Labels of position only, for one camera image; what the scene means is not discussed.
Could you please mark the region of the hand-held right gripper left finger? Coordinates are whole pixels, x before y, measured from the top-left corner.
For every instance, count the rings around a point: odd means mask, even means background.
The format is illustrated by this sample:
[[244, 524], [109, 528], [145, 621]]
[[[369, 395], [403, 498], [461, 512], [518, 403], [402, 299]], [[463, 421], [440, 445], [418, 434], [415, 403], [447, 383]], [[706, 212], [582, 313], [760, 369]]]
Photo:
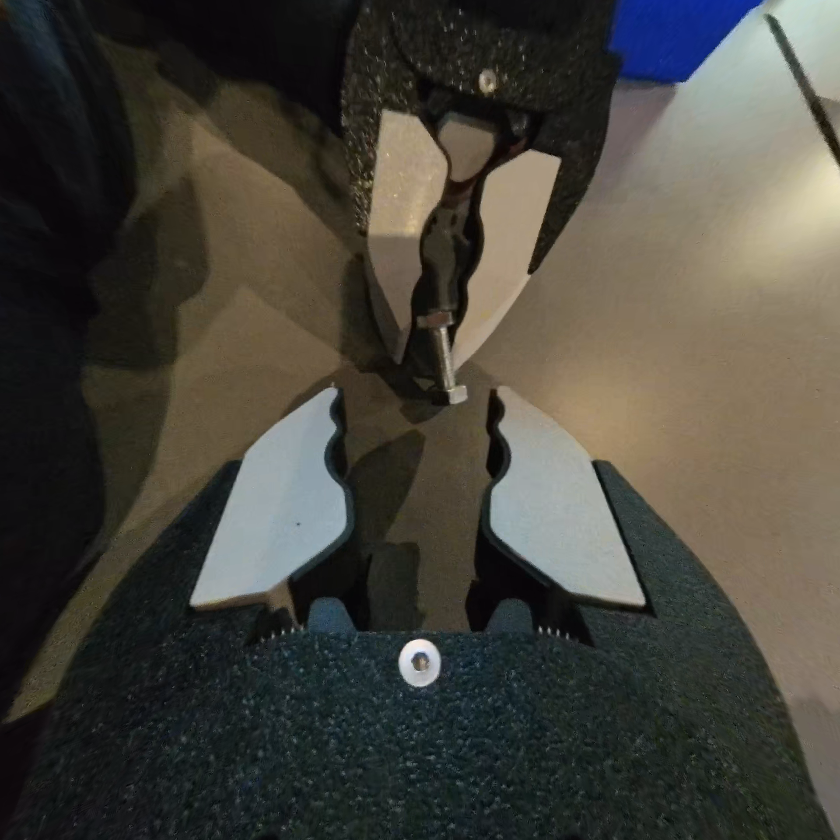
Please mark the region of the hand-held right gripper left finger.
[[323, 388], [245, 451], [190, 595], [198, 612], [267, 604], [344, 546], [355, 515], [343, 390]]

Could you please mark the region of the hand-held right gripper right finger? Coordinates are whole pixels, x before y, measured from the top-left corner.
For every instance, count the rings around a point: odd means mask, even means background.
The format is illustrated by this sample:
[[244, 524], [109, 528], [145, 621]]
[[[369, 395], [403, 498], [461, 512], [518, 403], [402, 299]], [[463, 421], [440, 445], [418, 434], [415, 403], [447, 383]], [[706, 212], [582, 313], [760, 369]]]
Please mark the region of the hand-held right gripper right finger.
[[578, 603], [628, 610], [647, 604], [630, 552], [586, 449], [510, 387], [491, 394], [482, 528], [492, 544]]

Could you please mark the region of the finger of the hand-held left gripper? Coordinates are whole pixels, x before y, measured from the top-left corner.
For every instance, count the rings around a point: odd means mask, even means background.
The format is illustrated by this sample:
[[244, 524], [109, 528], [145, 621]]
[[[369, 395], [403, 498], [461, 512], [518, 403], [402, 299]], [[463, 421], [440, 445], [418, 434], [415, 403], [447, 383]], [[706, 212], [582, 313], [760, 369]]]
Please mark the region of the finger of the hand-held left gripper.
[[416, 115], [385, 108], [375, 146], [366, 269], [371, 309], [385, 351], [403, 365], [421, 312], [455, 308], [452, 236], [434, 222], [452, 169], [437, 132]]
[[465, 315], [455, 333], [456, 369], [489, 339], [529, 282], [560, 167], [559, 157], [526, 150], [488, 174], [479, 200], [479, 258], [467, 281]]

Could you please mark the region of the steel hex bolt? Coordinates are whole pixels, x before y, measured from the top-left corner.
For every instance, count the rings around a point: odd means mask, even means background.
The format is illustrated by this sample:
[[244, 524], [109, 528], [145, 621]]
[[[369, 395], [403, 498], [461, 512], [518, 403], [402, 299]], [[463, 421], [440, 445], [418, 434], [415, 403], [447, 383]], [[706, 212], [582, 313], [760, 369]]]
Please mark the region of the steel hex bolt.
[[416, 325], [427, 333], [434, 353], [437, 381], [440, 389], [457, 385], [449, 328], [454, 325], [450, 311], [436, 310], [416, 317]]

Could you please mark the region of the blue plastic bin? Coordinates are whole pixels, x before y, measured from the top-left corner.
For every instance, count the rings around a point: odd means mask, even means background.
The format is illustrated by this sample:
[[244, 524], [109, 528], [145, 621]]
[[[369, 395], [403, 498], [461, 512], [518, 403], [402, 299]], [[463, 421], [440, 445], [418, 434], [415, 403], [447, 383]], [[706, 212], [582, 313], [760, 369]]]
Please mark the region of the blue plastic bin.
[[760, 1], [618, 1], [609, 50], [619, 77], [687, 81]]

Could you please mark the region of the person's left forearm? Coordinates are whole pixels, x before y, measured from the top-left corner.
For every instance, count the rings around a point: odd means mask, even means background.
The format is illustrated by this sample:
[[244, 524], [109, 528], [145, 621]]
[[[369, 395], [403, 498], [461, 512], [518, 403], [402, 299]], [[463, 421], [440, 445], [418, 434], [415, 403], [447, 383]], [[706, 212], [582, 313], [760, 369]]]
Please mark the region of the person's left forearm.
[[358, 1], [143, 1], [141, 12], [226, 76], [265, 83], [341, 135]]

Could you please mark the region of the navy printed hoodie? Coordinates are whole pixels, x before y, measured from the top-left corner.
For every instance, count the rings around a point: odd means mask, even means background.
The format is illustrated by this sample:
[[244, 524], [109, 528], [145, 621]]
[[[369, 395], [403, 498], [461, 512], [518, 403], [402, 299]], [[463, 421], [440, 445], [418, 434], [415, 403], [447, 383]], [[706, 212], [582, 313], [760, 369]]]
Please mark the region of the navy printed hoodie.
[[2, 2], [2, 718], [150, 473], [207, 277], [140, 2]]

